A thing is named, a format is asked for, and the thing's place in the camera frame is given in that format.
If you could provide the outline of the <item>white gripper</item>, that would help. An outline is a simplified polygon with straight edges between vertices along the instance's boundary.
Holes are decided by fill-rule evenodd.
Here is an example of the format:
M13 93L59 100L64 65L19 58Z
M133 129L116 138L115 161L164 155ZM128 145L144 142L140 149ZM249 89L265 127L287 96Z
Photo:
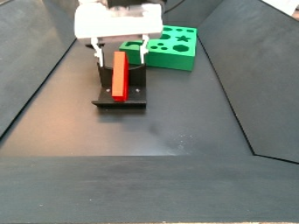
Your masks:
M141 39L140 63L145 63L147 44L163 32L164 0L79 0L75 11L75 36L91 39L97 63L104 66L99 39Z

